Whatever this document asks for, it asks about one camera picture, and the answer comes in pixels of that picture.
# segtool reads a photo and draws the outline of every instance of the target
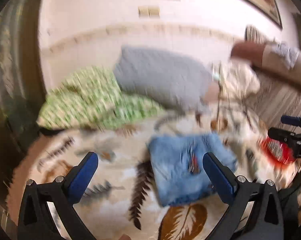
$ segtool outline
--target wall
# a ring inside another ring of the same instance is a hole
[[[42,0],[39,29],[40,48],[44,52],[63,39],[76,36],[79,33],[92,32],[109,25],[146,23],[195,25],[213,28],[242,38],[246,26],[252,24],[271,39],[275,37],[278,41],[286,41],[290,46],[298,46],[297,30],[291,15],[292,12],[297,12],[297,9],[290,0],[276,0],[276,2],[282,18],[282,31],[267,16],[244,0]],[[138,7],[143,5],[159,6],[160,19],[139,18]],[[116,46],[114,58],[120,53],[119,43],[122,42],[124,44],[129,43],[125,39],[112,39],[111,43]],[[182,46],[183,43],[184,41],[180,41],[178,46]],[[106,48],[109,50],[112,48],[112,44],[107,41],[107,45],[104,46],[102,41],[98,41],[86,47],[89,51],[100,53],[103,56],[104,53],[109,53]],[[143,41],[140,39],[138,44],[147,45],[146,37]],[[96,52],[96,49],[90,46],[98,46],[100,50]],[[184,45],[190,49],[192,46],[195,44]],[[218,52],[219,47],[216,46],[214,49]],[[229,46],[222,51],[228,53],[228,49]],[[82,49],[73,48],[69,52],[63,51],[62,56],[53,60],[52,58],[45,58],[43,53],[41,60],[46,87],[56,86],[69,72],[87,63],[98,63],[93,60],[85,60],[86,56],[82,57],[83,61],[80,60],[79,54],[82,52]]]

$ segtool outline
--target white wall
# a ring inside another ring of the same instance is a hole
[[[48,48],[63,38],[105,25],[158,21],[138,17],[138,6],[160,7],[160,20],[212,27],[243,37],[248,24],[270,38],[298,46],[290,0],[276,0],[283,22],[281,31],[263,13],[244,0],[42,0],[40,47]]]

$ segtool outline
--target crumpled cloth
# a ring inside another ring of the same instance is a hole
[[[156,137],[148,149],[162,206],[189,204],[213,193],[211,181],[203,168],[205,153],[214,153],[224,166],[232,171],[236,169],[235,155],[223,146],[217,133]],[[194,159],[199,173],[189,170]]]
[[[243,99],[260,89],[258,77],[245,61],[212,63],[211,69],[213,77],[219,81],[222,98]]]
[[[281,61],[288,70],[294,68],[299,55],[299,49],[290,48],[284,43],[274,44],[271,49],[273,53],[281,58]]]

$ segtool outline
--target wall socket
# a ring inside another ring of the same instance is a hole
[[[158,6],[140,6],[138,7],[138,15],[140,18],[159,18]]]

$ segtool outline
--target green patterned pillow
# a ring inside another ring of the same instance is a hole
[[[159,111],[159,104],[149,98],[122,94],[112,71],[89,67],[72,74],[48,94],[37,123],[53,130],[116,129]]]

